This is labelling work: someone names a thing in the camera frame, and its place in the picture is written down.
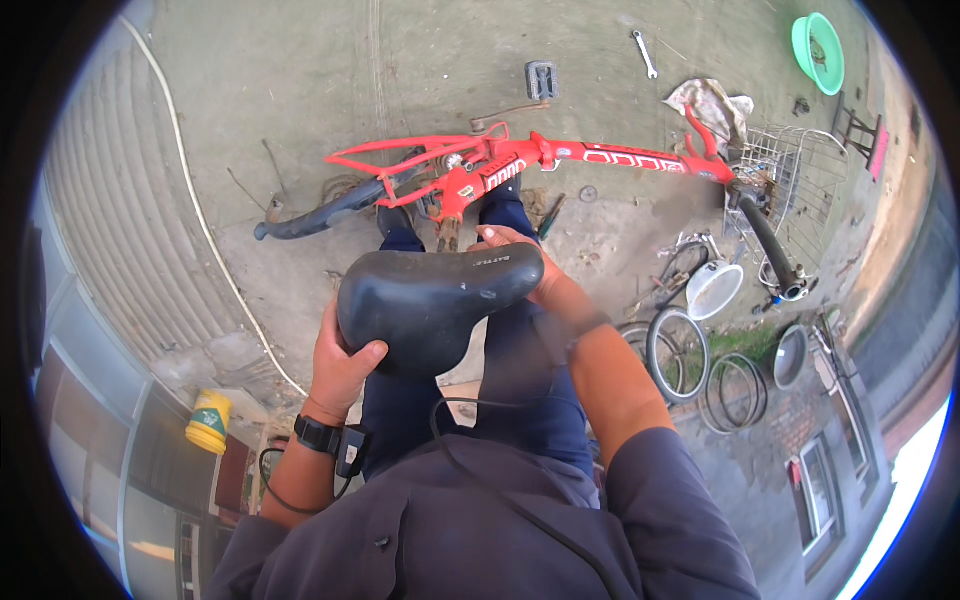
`hand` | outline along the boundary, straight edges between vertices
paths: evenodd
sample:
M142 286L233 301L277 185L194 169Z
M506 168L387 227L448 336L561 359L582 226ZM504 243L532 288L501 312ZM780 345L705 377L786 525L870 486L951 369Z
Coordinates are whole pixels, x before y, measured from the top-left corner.
M302 412L331 427L343 427L350 407L360 397L367 375L387 355L387 344L370 342L350 356L337 323L337 299L327 305L320 336L313 349L313 383Z
M540 254L543 256L543 279L540 280L540 284L537 285L537 289L535 289L530 296L527 297L529 301L535 302L541 306L548 305L552 293L561 287L565 287L564 285L558 286L558 283L564 281L565 279L570 279L566 273L561 271L560 267L557 266L557 263L553 262L553 260L546 255L546 252L544 252L539 245L534 243L534 241L526 235L518 233L515 229L501 225L481 225L477 227L476 231L481 237L483 237L484 241L470 246L467 248L467 252L497 248L499 246L506 246L507 244L515 243L532 244L540 249Z

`grass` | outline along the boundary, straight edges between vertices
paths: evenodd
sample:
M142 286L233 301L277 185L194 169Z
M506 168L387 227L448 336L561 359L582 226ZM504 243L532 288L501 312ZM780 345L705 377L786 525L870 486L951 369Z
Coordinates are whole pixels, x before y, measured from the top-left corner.
M777 347L777 341L777 328L772 324L762 325L756 329L732 329L723 334L711 332L707 336L711 361L716 361L731 352L739 352L757 363L758 366L770 357L770 354ZM699 381L703 373L704 363L698 350L699 345L698 348L690 350L684 359L685 388ZM663 377L673 389L677 389L679 374L676 361L669 360L669 362L666 362Z
M732 329L723 334L714 331L707 336L710 358L713 360L731 352L740 352L758 365L770 357L777 347L777 341L777 328L772 324L761 325L753 330Z

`leg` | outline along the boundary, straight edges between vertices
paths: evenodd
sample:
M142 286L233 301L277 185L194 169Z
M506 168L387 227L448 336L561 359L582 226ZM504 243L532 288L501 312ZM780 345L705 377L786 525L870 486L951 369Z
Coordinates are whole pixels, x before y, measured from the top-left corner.
M380 250L424 252L422 242L411 228L391 228ZM367 481L433 439L430 410L440 398L440 389L433 377L403 379L376 371L367 377L361 420L372 433L363 468ZM445 404L437 409L437 425L442 434L456 429L453 415Z
M518 195L519 182L510 190L512 182L505 182L487 196L480 223L507 226L536 241ZM553 369L533 328L533 316L542 311L523 300L490 316L480 399L519 408L479 405L473 435L555 458L592 478L587 416L569 370Z

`yellow bucket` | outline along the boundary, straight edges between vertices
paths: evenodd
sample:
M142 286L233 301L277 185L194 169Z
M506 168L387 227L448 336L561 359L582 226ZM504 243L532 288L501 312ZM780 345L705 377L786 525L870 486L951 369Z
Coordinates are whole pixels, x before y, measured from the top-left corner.
M227 451L227 424L233 404L223 394L200 390L193 406L193 417L186 425L186 439L208 452Z

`bicycle seat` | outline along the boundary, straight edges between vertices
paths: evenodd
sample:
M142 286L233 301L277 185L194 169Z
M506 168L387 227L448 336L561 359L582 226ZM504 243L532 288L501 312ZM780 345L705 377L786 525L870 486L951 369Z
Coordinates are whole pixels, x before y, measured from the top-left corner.
M379 372L435 377L464 359L473 327L533 292L543 257L532 244L466 253L370 252L347 271L337 320L356 351L390 346Z

